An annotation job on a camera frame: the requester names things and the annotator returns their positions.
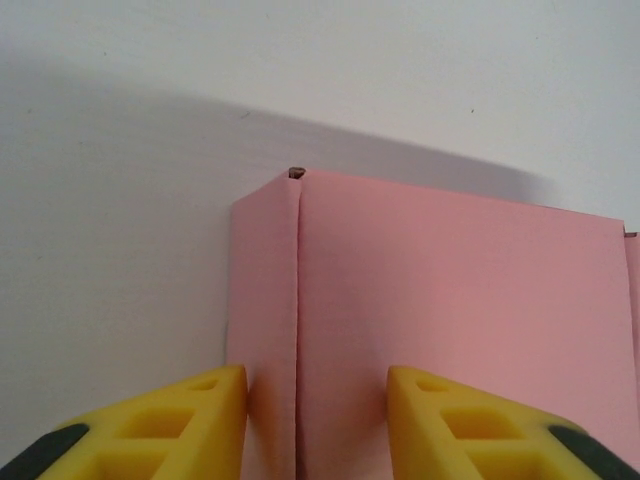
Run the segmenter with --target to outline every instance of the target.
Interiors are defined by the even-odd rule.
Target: cardboard edge
[[[251,480],[296,478],[300,194],[287,172],[231,209],[227,362],[247,368]]]
[[[629,274],[631,331],[633,335],[633,355],[636,366],[638,417],[640,418],[640,237],[637,233],[625,232],[624,248]]]

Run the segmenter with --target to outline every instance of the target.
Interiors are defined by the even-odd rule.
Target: white background
[[[0,0],[0,464],[221,364],[229,206],[289,166],[640,228],[639,22],[636,0]]]

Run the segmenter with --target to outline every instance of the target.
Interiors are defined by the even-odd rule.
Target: pink cardboard box
[[[627,266],[640,247],[621,221],[302,173],[233,207],[244,478],[392,478],[392,364],[565,416],[640,467]]]

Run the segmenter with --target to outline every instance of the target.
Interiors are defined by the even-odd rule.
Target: black rubber grip
[[[0,480],[36,480],[88,431],[76,423],[43,435],[0,469]]]
[[[549,432],[602,480],[640,480],[640,473],[586,433],[559,425]]]

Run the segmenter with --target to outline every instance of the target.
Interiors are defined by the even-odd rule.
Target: pink cardboard
[[[640,236],[631,234],[624,239],[629,265],[629,290],[631,292],[631,316],[633,318],[633,349],[636,358],[638,398],[640,398]]]
[[[640,467],[622,222],[316,171],[233,218],[229,361],[268,372],[263,474],[390,479],[392,364],[568,417]]]
[[[244,364],[242,478],[295,478],[300,182],[282,176],[235,203],[227,361]]]

